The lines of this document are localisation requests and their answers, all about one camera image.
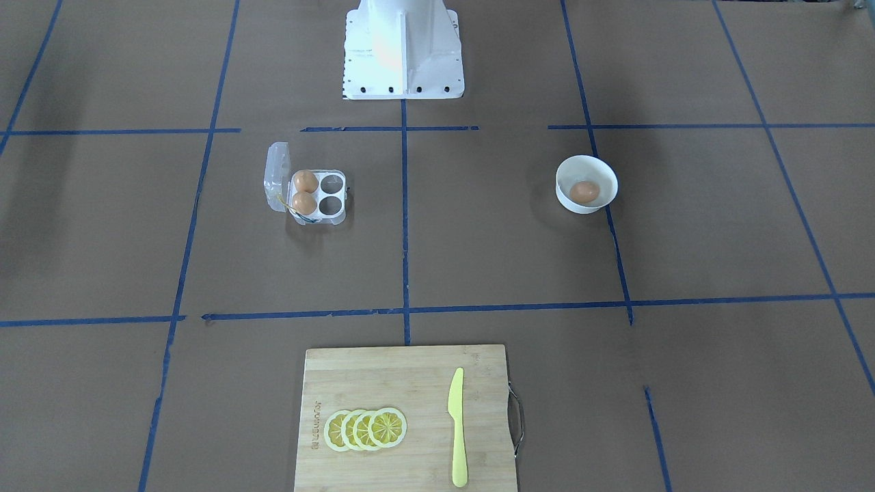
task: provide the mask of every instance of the knife handle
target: knife handle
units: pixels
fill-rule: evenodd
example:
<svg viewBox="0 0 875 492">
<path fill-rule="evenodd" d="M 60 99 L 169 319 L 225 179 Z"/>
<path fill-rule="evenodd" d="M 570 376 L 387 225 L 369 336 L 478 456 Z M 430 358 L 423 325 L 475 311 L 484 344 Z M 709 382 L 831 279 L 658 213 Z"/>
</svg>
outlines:
<svg viewBox="0 0 875 492">
<path fill-rule="evenodd" d="M 468 483 L 468 459 L 465 454 L 465 430 L 462 419 L 456 420 L 452 438 L 452 484 L 462 488 Z"/>
</svg>

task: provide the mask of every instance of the cutting board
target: cutting board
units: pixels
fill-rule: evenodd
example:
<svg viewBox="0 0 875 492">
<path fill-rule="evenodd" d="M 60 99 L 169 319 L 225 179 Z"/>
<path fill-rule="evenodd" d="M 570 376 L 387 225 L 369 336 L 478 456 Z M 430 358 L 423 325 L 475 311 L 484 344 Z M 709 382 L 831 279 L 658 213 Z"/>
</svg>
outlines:
<svg viewBox="0 0 875 492">
<path fill-rule="evenodd" d="M 452 484 L 453 421 L 447 396 L 465 368 L 463 408 L 468 484 Z M 396 447 L 339 453 L 322 438 L 338 410 L 392 406 L 407 418 Z M 502 345 L 314 348 L 307 350 L 296 492 L 516 492 L 508 430 L 508 362 Z"/>
</svg>

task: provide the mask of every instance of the egg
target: egg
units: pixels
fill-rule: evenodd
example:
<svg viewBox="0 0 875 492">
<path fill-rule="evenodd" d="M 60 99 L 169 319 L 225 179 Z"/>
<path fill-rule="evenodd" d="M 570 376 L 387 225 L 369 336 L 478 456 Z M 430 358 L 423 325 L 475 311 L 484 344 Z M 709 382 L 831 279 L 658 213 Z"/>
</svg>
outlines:
<svg viewBox="0 0 875 492">
<path fill-rule="evenodd" d="M 313 193 L 316 191 L 316 187 L 319 186 L 316 175 L 306 169 L 296 172 L 291 177 L 291 180 L 295 183 L 295 189 L 299 192 Z"/>
<path fill-rule="evenodd" d="M 297 192 L 291 197 L 291 207 L 301 215 L 309 215 L 316 211 L 316 199 L 306 192 Z"/>
<path fill-rule="evenodd" d="M 599 185 L 592 181 L 579 181 L 571 187 L 568 195 L 578 205 L 586 205 L 599 197 Z"/>
</svg>

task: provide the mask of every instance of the lemon slice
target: lemon slice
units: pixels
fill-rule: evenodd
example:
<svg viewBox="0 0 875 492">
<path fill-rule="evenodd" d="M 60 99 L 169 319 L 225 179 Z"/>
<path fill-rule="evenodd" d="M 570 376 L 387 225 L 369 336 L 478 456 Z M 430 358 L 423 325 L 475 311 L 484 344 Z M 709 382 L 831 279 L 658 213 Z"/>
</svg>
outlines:
<svg viewBox="0 0 875 492">
<path fill-rule="evenodd" d="M 350 411 L 340 423 L 340 428 L 343 429 L 343 433 L 340 435 L 340 438 L 343 439 L 344 446 L 352 449 L 353 451 L 361 451 L 361 446 L 355 444 L 355 420 L 364 413 L 364 410 L 353 410 Z"/>
<path fill-rule="evenodd" d="M 347 445 L 343 444 L 343 418 L 348 414 L 349 410 L 336 411 L 325 421 L 325 427 L 322 428 L 322 437 L 328 447 L 341 453 L 349 451 Z"/>
<path fill-rule="evenodd" d="M 407 434 L 407 419 L 396 408 L 381 408 L 374 412 L 367 428 L 367 436 L 378 447 L 395 447 Z"/>
<path fill-rule="evenodd" d="M 368 428 L 371 423 L 371 418 L 376 414 L 375 411 L 366 411 L 356 418 L 353 424 L 353 440 L 356 446 L 367 451 L 376 451 L 380 449 L 374 444 L 368 433 Z"/>
</svg>

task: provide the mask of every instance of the yellow knife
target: yellow knife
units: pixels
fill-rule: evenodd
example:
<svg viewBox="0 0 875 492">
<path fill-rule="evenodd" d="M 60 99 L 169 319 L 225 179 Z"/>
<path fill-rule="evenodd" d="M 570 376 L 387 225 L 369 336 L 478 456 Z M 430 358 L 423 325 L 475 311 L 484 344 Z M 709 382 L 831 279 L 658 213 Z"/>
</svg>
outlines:
<svg viewBox="0 0 875 492">
<path fill-rule="evenodd" d="M 462 425 L 462 380 L 465 370 L 456 369 L 450 384 L 450 397 L 446 410 L 455 421 L 456 428 L 452 437 L 452 484 L 464 487 L 468 483 L 468 460 L 465 456 L 465 428 Z"/>
</svg>

